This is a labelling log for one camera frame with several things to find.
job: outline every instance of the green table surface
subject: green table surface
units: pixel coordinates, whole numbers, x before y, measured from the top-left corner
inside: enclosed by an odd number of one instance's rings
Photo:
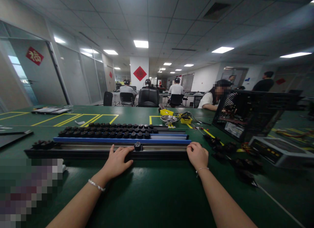
[[[154,125],[162,124],[157,117],[160,115],[157,108],[75,106],[73,114],[63,115],[31,114],[31,110],[32,108],[27,108],[0,114],[0,125],[13,128],[7,132],[34,131],[34,135],[2,149],[0,161],[26,159],[24,149],[30,148],[39,139],[52,139],[66,126],[78,126],[75,120],[87,122],[93,119],[95,122],[106,123],[116,117],[114,123],[149,124],[151,119]],[[215,114],[203,109],[169,110],[175,113],[190,111],[193,118],[209,123]],[[299,112],[286,112],[282,119],[298,114],[300,115]],[[214,126],[198,125],[195,121],[192,123],[208,129],[211,134],[220,137],[223,143],[234,141]],[[304,122],[300,127],[313,128],[308,122],[306,124]],[[179,122],[176,123],[176,128],[186,130],[192,141],[200,142],[210,153],[213,152],[203,140],[203,135],[206,134],[203,130],[191,129]],[[242,152],[231,157],[247,158],[248,155]],[[313,170],[280,169],[263,159],[262,161],[265,173],[256,174],[256,182],[305,227],[313,227]],[[65,161],[67,171],[63,174],[59,189],[45,202],[39,203],[23,226],[45,227],[104,163],[103,160]],[[300,227],[262,189],[240,182],[228,163],[220,163],[209,157],[209,168],[258,227]],[[87,227],[103,226],[215,227],[215,222],[201,182],[188,161],[139,160],[128,171],[111,181],[100,197]]]

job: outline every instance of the yellow box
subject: yellow box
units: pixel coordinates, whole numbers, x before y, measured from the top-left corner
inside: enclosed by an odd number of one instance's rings
[[[160,111],[160,114],[161,115],[170,115],[170,116],[173,116],[173,112],[170,111],[170,110],[166,110],[166,109],[163,109]]]

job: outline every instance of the bracelet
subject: bracelet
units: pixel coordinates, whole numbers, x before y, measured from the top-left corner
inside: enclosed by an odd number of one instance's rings
[[[208,167],[202,167],[202,168],[197,169],[197,171],[196,171],[196,177],[199,177],[198,171],[199,171],[199,170],[202,170],[202,169],[208,169],[208,170],[209,170]]]
[[[94,186],[96,186],[101,192],[104,192],[106,188],[101,188],[99,185],[97,185],[95,182],[93,182],[91,179],[88,179],[88,182]]]

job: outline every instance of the red decoration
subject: red decoration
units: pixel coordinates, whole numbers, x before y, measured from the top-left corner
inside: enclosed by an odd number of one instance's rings
[[[147,75],[141,66],[139,66],[133,74],[139,81],[142,81],[142,79]]]
[[[33,61],[38,66],[41,64],[41,62],[44,59],[43,55],[41,55],[38,51],[36,51],[31,46],[29,47],[29,49],[26,53],[26,57],[29,58],[31,61]]]
[[[283,84],[284,82],[286,82],[284,78],[280,78],[276,81],[278,85]]]

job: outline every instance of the hair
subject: hair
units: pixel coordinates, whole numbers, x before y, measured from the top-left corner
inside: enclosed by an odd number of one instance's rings
[[[213,105],[216,105],[217,104],[217,101],[216,101],[216,89],[217,87],[230,87],[230,82],[228,80],[219,80],[216,82],[216,84],[213,86],[212,89],[210,89],[210,93],[213,95]]]
[[[268,78],[271,78],[273,75],[274,75],[274,72],[272,71],[267,71],[267,72],[264,72],[264,75]]]

